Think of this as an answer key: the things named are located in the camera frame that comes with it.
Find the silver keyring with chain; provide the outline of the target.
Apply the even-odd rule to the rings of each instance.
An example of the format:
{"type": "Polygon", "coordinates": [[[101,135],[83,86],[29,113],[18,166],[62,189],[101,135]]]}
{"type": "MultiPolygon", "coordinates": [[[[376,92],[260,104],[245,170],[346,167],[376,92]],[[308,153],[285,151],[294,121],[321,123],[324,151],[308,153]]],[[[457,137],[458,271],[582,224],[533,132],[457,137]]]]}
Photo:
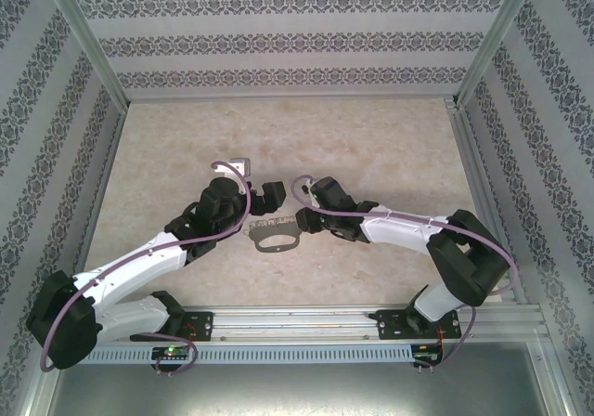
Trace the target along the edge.
{"type": "Polygon", "coordinates": [[[253,242],[258,252],[280,254],[299,246],[302,231],[299,229],[294,216],[282,216],[252,221],[244,233],[253,242]],[[288,237],[290,241],[264,245],[264,241],[273,237],[288,237]]]}

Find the grey metal sheet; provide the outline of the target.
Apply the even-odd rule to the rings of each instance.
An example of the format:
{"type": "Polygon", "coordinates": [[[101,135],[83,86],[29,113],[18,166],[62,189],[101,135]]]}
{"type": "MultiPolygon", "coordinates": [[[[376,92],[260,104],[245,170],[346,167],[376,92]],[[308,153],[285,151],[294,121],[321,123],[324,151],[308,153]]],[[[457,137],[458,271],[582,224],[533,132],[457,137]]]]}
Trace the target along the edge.
{"type": "Polygon", "coordinates": [[[404,363],[147,365],[42,375],[25,416],[567,416],[541,344],[465,344],[443,367],[404,363]]]}

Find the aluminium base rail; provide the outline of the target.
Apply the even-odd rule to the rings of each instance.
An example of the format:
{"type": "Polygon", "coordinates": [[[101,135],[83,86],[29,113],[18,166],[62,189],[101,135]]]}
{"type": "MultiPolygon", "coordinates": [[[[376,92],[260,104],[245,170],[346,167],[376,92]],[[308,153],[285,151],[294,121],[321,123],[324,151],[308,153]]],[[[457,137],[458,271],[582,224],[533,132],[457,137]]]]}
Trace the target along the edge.
{"type": "MultiPolygon", "coordinates": [[[[394,319],[402,309],[397,306],[330,307],[183,307],[197,314],[213,315],[211,339],[207,342],[373,342],[456,343],[469,341],[531,341],[549,336],[544,316],[536,305],[488,303],[477,311],[455,311],[450,330],[430,338],[384,337],[375,314],[394,319]]],[[[135,334],[150,336],[169,318],[165,305],[154,297],[114,305],[96,312],[88,305],[73,306],[51,334],[50,346],[72,353],[89,351],[97,345],[131,341],[135,334]]]]}

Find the aluminium frame post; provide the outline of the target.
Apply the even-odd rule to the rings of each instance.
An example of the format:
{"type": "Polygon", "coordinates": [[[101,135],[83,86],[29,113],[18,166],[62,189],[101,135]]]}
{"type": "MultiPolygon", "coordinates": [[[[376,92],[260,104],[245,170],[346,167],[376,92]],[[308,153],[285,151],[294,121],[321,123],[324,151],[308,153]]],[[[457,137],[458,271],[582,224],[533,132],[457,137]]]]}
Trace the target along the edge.
{"type": "Polygon", "coordinates": [[[468,103],[475,86],[479,84],[481,77],[490,64],[491,58],[495,55],[523,3],[524,0],[503,0],[500,10],[479,46],[457,94],[454,96],[458,108],[468,103]]]}
{"type": "Polygon", "coordinates": [[[90,27],[77,0],[54,0],[63,17],[68,22],[79,45],[88,56],[101,83],[105,86],[110,97],[119,110],[127,109],[130,100],[125,94],[115,70],[111,67],[106,53],[100,45],[92,28],[90,27]]]}

